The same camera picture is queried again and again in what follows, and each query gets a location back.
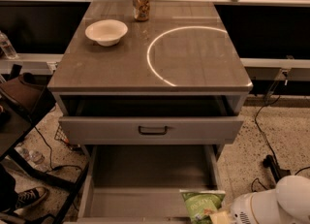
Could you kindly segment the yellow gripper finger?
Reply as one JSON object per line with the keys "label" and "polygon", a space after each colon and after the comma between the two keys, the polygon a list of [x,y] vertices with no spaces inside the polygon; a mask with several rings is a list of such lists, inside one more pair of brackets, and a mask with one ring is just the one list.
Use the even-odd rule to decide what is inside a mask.
{"label": "yellow gripper finger", "polygon": [[231,216],[226,211],[219,211],[210,215],[212,224],[233,224]]}

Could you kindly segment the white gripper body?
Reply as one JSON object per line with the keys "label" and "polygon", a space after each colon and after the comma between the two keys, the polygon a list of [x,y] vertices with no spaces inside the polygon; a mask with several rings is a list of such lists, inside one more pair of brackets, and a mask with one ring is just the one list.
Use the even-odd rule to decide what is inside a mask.
{"label": "white gripper body", "polygon": [[233,200],[231,214],[236,224],[256,224],[251,204],[253,196],[253,193],[248,193]]}

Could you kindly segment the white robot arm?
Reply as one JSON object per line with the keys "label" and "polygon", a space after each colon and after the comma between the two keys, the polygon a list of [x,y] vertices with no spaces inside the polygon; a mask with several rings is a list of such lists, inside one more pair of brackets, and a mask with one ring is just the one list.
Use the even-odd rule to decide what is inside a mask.
{"label": "white robot arm", "polygon": [[241,195],[230,211],[210,218],[212,224],[310,224],[310,179],[285,176],[274,189]]}

